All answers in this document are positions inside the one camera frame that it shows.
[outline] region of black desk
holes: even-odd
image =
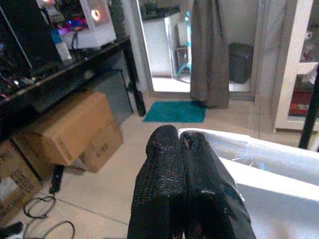
[[[74,81],[74,76],[76,76],[78,72],[94,67],[121,51],[123,51],[125,56],[130,77],[130,90],[134,94],[138,113],[141,117],[144,116],[146,111],[143,96],[136,86],[139,77],[134,62],[131,40],[129,37],[126,37],[122,40],[117,40],[111,45],[104,46],[101,50],[81,60],[75,61],[70,65],[61,65],[55,73],[39,79],[34,84],[0,101],[0,139],[2,133],[1,122],[3,120],[8,119],[12,115],[32,105],[35,100],[45,100],[47,94],[50,94],[50,90],[53,87],[71,84],[71,82]]]

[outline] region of curtain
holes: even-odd
[[[209,108],[229,104],[229,53],[220,0],[194,0],[190,96]]]

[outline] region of beige floor tile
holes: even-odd
[[[124,143],[97,174],[66,169],[61,191],[56,197],[104,217],[128,223],[135,178],[146,159],[145,147]],[[48,184],[42,192],[48,192]]]
[[[137,143],[146,146],[154,130],[166,124],[171,124],[177,129],[183,126],[182,123],[143,122],[142,117],[139,117],[137,114],[133,114],[121,125],[120,128],[124,143]]]
[[[206,120],[204,123],[184,123],[183,128],[207,128]]]
[[[146,111],[148,112],[152,105],[156,101],[190,101],[190,98],[187,97],[181,97],[181,98],[163,98],[163,97],[150,97],[148,93],[143,94],[143,99],[146,107]]]
[[[47,209],[47,204],[37,205],[32,212],[42,214]],[[22,221],[27,224],[31,222],[21,211],[11,222]],[[75,227],[76,239],[97,238],[126,238],[128,225],[103,218],[70,204],[57,201],[55,207],[45,220],[36,220],[27,231],[26,238],[43,237],[44,234],[55,224],[62,221],[71,221]],[[71,238],[72,228],[70,225],[62,225],[54,230],[47,238],[68,239]]]
[[[216,112],[227,113],[244,113],[244,114],[258,114],[259,105],[252,101],[229,101],[229,107],[225,110],[210,110]]]
[[[259,115],[256,114],[207,110],[204,125],[207,129],[259,137]]]
[[[260,115],[260,139],[262,140],[298,147],[301,133],[296,130],[278,130],[274,133],[271,126],[271,115]]]

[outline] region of door frame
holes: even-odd
[[[256,36],[255,36],[255,45],[254,45],[254,59],[252,67],[250,92],[230,92],[231,100],[242,100],[242,101],[254,101],[256,95],[259,92],[259,85],[261,79],[261,70],[263,65],[264,57],[264,46],[265,38],[267,31],[267,23],[269,16],[269,6],[271,0],[258,0],[258,9],[257,9],[257,24],[256,24]],[[189,98],[189,93],[182,92],[156,92],[154,91],[154,86],[152,82],[152,74],[149,63],[149,56],[146,47],[145,34],[142,23],[142,16],[140,12],[139,0],[131,0],[132,7],[137,10],[137,15],[132,24],[134,25],[137,35],[134,37],[131,34],[132,41],[136,43],[136,46],[139,46],[140,56],[144,60],[142,66],[144,71],[145,81],[148,87],[148,92],[151,97],[163,97],[163,98]]]

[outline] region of white plastic container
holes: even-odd
[[[258,239],[319,238],[319,153],[213,130],[179,135],[189,130],[206,134],[237,182]]]

